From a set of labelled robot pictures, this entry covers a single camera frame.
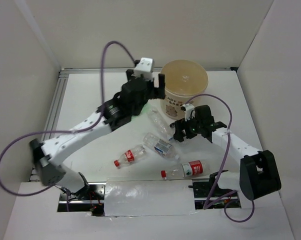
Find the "clear bottle black cap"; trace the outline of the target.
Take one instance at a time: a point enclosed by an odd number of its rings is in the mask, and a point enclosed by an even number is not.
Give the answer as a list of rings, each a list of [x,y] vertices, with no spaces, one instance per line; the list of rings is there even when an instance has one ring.
[[[172,131],[172,139],[178,143],[186,144],[190,139],[195,137],[194,134],[186,132],[181,126],[176,126],[175,122],[170,123],[169,127]]]

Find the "small red label bottle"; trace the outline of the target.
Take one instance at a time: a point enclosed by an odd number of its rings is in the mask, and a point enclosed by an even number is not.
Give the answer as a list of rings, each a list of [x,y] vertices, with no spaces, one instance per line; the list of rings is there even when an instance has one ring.
[[[117,168],[130,166],[146,156],[146,150],[142,144],[136,145],[133,148],[125,151],[119,159],[115,160],[113,163]]]

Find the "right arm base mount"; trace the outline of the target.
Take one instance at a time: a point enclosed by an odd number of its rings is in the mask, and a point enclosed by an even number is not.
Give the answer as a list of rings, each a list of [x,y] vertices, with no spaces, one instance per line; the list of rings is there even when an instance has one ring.
[[[192,185],[188,187],[193,190],[194,195],[194,205],[196,210],[203,210],[205,201],[209,195],[211,190],[211,186],[213,185],[213,181],[209,181],[208,179],[198,179],[193,180]],[[215,201],[217,198],[231,192],[230,189],[220,189],[218,186],[215,188],[213,195],[209,200],[209,204]],[[238,194],[234,193],[230,196],[223,197],[218,202],[214,203],[209,209],[223,209],[227,203],[229,208],[240,208],[241,203],[238,198]]]

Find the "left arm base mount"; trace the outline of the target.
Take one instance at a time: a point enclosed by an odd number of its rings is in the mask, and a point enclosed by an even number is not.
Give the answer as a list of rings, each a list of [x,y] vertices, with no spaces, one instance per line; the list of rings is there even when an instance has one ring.
[[[57,212],[86,212],[95,217],[104,217],[104,199],[106,182],[90,182],[90,190],[83,199],[75,198],[75,195],[69,193],[64,188],[60,190]]]

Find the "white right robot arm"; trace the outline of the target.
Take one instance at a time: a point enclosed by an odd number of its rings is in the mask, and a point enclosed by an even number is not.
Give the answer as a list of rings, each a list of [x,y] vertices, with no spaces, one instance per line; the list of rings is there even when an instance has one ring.
[[[239,191],[254,201],[282,188],[274,154],[257,149],[235,134],[221,121],[216,122],[208,105],[181,107],[184,117],[174,122],[173,138],[179,142],[198,135],[221,147],[239,165],[239,172],[223,171],[209,183],[209,192],[220,196],[226,189]]]

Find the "large red label bottle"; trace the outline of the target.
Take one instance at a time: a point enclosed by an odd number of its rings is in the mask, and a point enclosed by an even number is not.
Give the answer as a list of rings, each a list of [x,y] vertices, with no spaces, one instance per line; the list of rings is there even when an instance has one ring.
[[[166,180],[181,180],[209,174],[210,166],[203,160],[179,163],[160,172],[161,177]]]

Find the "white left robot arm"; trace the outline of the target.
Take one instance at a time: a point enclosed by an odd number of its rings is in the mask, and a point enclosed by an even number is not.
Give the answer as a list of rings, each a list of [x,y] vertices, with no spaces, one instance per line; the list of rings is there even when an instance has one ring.
[[[71,129],[69,134],[39,142],[30,141],[33,165],[44,186],[58,185],[68,190],[78,200],[88,197],[92,191],[88,181],[80,172],[75,172],[63,162],[77,150],[97,138],[108,135],[138,116],[148,100],[164,99],[165,75],[158,74],[158,86],[153,79],[126,71],[127,82],[120,92],[104,105],[98,107],[88,118]]]

